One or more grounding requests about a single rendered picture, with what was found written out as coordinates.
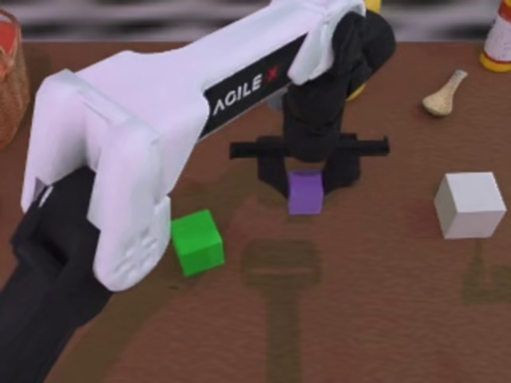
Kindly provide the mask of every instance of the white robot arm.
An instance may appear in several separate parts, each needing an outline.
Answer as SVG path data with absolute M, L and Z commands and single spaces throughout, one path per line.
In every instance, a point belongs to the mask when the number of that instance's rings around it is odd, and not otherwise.
M 348 12 L 363 16 L 363 0 L 274 0 L 184 48 L 121 52 L 47 77 L 36 96 L 23 210 L 43 187 L 89 166 L 88 218 L 101 232 L 94 274 L 111 291 L 134 286 L 168 246 L 168 194 L 196 142 L 290 82 L 328 70 L 332 34 Z

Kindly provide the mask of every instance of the white cube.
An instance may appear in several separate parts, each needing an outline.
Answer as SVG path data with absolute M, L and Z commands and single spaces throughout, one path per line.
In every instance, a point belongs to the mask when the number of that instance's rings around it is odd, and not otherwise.
M 445 239 L 489 238 L 506 212 L 492 172 L 447 173 L 434 206 Z

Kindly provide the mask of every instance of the bottle with yellow base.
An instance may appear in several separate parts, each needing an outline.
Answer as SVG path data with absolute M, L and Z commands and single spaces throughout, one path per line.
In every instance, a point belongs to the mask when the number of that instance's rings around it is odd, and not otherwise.
M 492 72 L 511 71 L 511 0 L 502 0 L 479 59 Z
M 373 12 L 379 14 L 380 12 L 380 9 L 382 8 L 382 0 L 364 0 L 364 2 L 366 3 L 366 8 L 368 10 L 372 10 Z M 360 93 L 362 93 L 362 91 L 364 90 L 364 88 L 366 87 L 365 84 L 362 84 L 362 86 L 360 86 L 357 90 L 355 90 L 347 99 L 346 101 L 352 101 L 354 100 L 355 98 L 357 98 Z

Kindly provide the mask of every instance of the red x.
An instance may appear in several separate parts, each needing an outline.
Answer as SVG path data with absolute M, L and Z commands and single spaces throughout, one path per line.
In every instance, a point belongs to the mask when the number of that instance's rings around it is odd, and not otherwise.
M 266 81 L 270 82 L 277 78 L 277 75 L 279 74 L 279 66 L 275 65 L 272 66 L 267 72 L 266 72 Z

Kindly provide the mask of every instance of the wicker basket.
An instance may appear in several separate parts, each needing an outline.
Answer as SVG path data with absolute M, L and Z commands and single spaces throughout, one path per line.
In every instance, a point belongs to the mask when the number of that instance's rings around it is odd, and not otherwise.
M 30 102 L 30 87 L 22 48 L 22 32 L 18 20 L 0 9 L 13 27 L 13 41 L 7 49 L 0 45 L 0 149 L 16 135 Z

